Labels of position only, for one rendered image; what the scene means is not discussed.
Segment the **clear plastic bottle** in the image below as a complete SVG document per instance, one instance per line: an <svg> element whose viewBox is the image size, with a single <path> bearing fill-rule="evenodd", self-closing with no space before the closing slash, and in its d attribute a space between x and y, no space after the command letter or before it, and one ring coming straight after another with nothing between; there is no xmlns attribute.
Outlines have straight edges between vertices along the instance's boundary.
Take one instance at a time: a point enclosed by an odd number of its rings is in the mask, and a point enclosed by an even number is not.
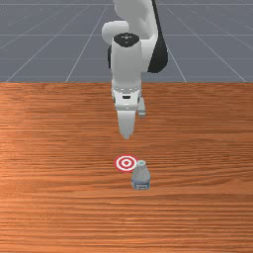
<svg viewBox="0 0 253 253"><path fill-rule="evenodd" d="M131 174L131 185L135 190L150 188L150 172L144 160L138 160Z"/></svg>

